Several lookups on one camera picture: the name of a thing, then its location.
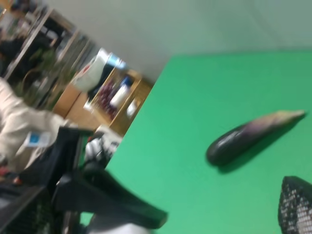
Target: white wall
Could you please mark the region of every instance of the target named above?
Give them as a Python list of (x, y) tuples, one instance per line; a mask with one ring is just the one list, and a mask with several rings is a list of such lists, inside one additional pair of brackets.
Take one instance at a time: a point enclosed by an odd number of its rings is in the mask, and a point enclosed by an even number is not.
[(92, 39), (156, 80), (175, 54), (312, 45), (311, 0), (48, 0)]

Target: beige jacket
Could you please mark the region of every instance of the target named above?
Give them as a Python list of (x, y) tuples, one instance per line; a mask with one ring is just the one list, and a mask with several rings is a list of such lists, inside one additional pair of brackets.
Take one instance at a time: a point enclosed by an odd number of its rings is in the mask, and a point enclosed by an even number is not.
[(20, 171), (29, 162), (33, 149), (23, 143), (30, 131), (50, 132), (52, 144), (65, 123), (58, 115), (28, 107), (0, 78), (0, 161), (7, 160), (11, 170)]

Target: desk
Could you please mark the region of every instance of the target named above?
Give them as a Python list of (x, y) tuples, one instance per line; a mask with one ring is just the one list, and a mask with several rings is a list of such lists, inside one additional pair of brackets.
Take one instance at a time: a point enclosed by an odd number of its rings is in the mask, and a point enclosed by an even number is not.
[(157, 234), (278, 234), (283, 176), (312, 182), (312, 117), (236, 170), (211, 167), (205, 151), (279, 109), (312, 109), (312, 52), (175, 57), (108, 170), (169, 212)]

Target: green table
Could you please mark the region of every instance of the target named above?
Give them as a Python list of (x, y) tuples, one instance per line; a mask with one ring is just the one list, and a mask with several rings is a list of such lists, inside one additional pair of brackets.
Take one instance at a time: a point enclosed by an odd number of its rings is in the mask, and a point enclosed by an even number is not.
[(279, 109), (312, 109), (312, 52), (171, 59), (108, 170), (169, 212), (157, 234), (277, 234), (284, 176), (312, 182), (312, 118), (245, 164), (206, 163), (210, 143)]

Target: purple eggplant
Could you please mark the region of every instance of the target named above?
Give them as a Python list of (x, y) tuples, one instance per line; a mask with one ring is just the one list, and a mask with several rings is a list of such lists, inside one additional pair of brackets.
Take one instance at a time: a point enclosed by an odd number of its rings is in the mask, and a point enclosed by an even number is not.
[(207, 160), (214, 166), (223, 166), (240, 156), (265, 136), (304, 115), (305, 112), (302, 110), (277, 111), (240, 125), (219, 137), (209, 146), (206, 152)]

